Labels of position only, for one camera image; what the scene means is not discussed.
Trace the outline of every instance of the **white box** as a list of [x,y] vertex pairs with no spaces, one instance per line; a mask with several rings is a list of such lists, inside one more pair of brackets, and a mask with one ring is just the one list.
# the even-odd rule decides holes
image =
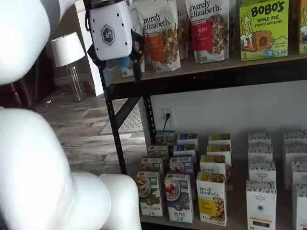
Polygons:
[[178,156],[191,156],[193,163],[196,164],[197,158],[196,158],[196,151],[195,151],[195,145],[194,144],[188,144],[188,145],[175,145],[173,150],[174,157]]
[[225,156],[226,164],[226,188],[227,190],[233,190],[233,168],[231,161],[230,145],[208,145],[207,155]]
[[171,221],[193,223],[194,209],[190,176],[168,173],[165,176],[165,193]]
[[249,132],[248,133],[248,143],[264,143],[267,145],[272,144],[272,135],[271,132],[267,131],[256,131],[256,132]]
[[295,185],[295,195],[292,207],[292,223],[294,230],[306,230],[307,185]]
[[248,145],[249,161],[273,161],[273,146],[271,144],[253,143]]
[[274,182],[276,185],[276,167],[273,161],[250,161],[249,179],[258,182]]
[[292,162],[307,161],[307,144],[292,142],[284,144],[283,176],[286,189],[292,187]]
[[273,182],[246,182],[248,230],[276,229],[276,187]]
[[177,145],[194,144],[195,150],[198,151],[198,135],[196,133],[179,134]]
[[227,201],[224,175],[199,172],[196,185],[201,221],[226,226]]
[[135,182],[139,191],[142,215],[163,216],[164,201],[159,172],[139,171]]

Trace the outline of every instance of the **white lamp shade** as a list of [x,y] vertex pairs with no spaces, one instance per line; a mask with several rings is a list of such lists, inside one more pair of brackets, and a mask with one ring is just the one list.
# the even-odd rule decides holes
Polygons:
[[51,41],[56,67],[66,66],[85,56],[76,32]]

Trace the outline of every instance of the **lamp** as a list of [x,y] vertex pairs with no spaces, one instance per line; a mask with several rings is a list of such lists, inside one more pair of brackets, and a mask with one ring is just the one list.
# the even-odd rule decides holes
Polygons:
[[85,56],[83,47],[76,32],[51,41],[56,67],[66,66],[70,77],[71,89],[78,101],[84,99],[84,88],[78,79],[75,61]]

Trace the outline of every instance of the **cartoon girl illustration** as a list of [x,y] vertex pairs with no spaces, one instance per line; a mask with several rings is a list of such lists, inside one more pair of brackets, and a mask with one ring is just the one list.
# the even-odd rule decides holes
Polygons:
[[307,5],[305,5],[302,10],[302,22],[299,36],[301,42],[307,42]]
[[245,13],[241,19],[241,47],[246,50],[255,50],[252,44],[252,35],[254,31],[251,28],[251,16]]

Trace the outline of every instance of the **electrical outlet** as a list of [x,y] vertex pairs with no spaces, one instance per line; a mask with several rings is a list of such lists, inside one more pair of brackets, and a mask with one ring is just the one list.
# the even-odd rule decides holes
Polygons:
[[175,119],[173,108],[164,108],[163,109],[163,119],[166,120],[166,114],[171,114],[170,118],[166,122],[165,130],[175,130]]

